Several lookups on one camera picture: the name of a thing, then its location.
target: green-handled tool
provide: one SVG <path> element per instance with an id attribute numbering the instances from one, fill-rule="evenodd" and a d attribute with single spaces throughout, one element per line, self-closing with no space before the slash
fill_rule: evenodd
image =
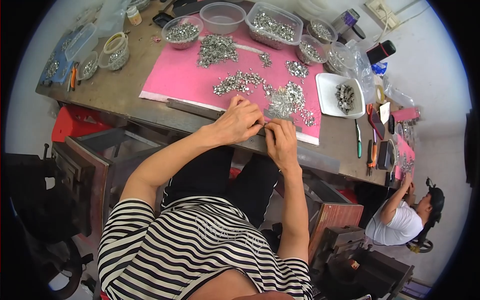
<path id="1" fill-rule="evenodd" d="M 358 151 L 358 158 L 361 157 L 361 136 L 360 136 L 360 127 L 357 123 L 357 119 L 355 119 L 355 126 L 357 127 L 357 151 Z"/>

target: black and white striped shirt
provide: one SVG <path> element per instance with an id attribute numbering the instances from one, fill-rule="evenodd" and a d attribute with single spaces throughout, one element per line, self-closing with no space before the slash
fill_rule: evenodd
<path id="1" fill-rule="evenodd" d="M 216 197 L 188 197 L 162 210 L 139 199 L 118 203 L 99 248 L 102 290 L 116 299 L 187 299 L 228 269 L 249 277 L 259 292 L 312 299 L 307 264 L 281 259 L 247 216 Z"/>

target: white plastic tray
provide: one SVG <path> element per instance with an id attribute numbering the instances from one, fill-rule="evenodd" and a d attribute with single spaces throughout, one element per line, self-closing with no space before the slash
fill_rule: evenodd
<path id="1" fill-rule="evenodd" d="M 349 79 L 336 74 L 320 73 L 315 77 L 317 81 L 318 100 L 320 109 L 325 115 L 343 117 L 347 119 L 358 119 L 365 114 L 365 100 L 357 79 Z M 336 86 L 346 84 L 353 87 L 354 108 L 346 115 L 338 108 L 338 100 L 335 96 Z"/>

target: man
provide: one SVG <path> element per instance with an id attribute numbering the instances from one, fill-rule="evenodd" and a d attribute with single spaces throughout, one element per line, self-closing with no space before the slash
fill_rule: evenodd
<path id="1" fill-rule="evenodd" d="M 256 104 L 233 97 L 215 123 L 153 154 L 132 173 L 100 242 L 100 283 L 110 299 L 312 299 L 295 126 L 278 119 L 264 124 Z M 271 158 L 254 154 L 229 184 L 233 148 L 225 145 L 263 126 Z M 279 170 L 285 202 L 275 254 L 258 228 Z M 167 181 L 155 219 L 156 190 Z"/>
<path id="2" fill-rule="evenodd" d="M 444 206 L 444 194 L 436 187 L 430 187 L 429 192 L 420 200 L 416 208 L 413 193 L 415 185 L 412 176 L 407 173 L 400 189 L 398 189 L 380 208 L 373 217 L 367 219 L 365 227 L 364 214 L 360 220 L 360 226 L 364 226 L 365 235 L 374 243 L 382 245 L 402 245 L 414 239 L 425 227 L 425 224 L 433 224 L 441 215 Z"/>

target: workbench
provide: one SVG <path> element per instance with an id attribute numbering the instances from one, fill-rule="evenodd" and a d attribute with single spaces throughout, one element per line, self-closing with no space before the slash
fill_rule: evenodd
<path id="1" fill-rule="evenodd" d="M 96 109 L 138 123 L 177 132 L 193 133 L 201 126 L 212 123 L 212 120 L 168 108 L 165 103 L 138 97 L 155 61 L 166 45 L 166 41 L 158 43 L 152 41 L 154 36 L 161 38 L 162 29 L 152 22 L 152 17 L 158 13 L 159 5 L 159 1 L 152 1 L 150 6 L 141 12 L 143 21 L 138 26 L 132 26 L 125 18 L 123 29 L 124 31 L 130 30 L 128 34 L 130 57 L 121 70 L 112 72 L 98 68 L 93 77 L 82 81 L 80 85 L 76 86 L 74 92 L 67 92 L 67 84 L 51 87 L 38 85 L 36 92 L 57 101 Z M 101 53 L 107 39 L 107 37 L 99 39 L 94 51 Z M 319 146 L 300 141 L 299 145 L 338 159 L 340 175 L 384 185 L 385 170 L 374 170 L 371 177 L 367 176 L 368 141 L 373 139 L 372 127 L 367 117 L 365 114 L 357 120 L 362 140 L 361 158 L 357 157 L 355 121 L 350 119 L 322 115 Z M 391 138 L 391 134 L 385 130 L 384 140 L 387 141 L 389 138 Z M 238 143 L 236 146 L 266 154 L 265 139 L 260 135 Z"/>

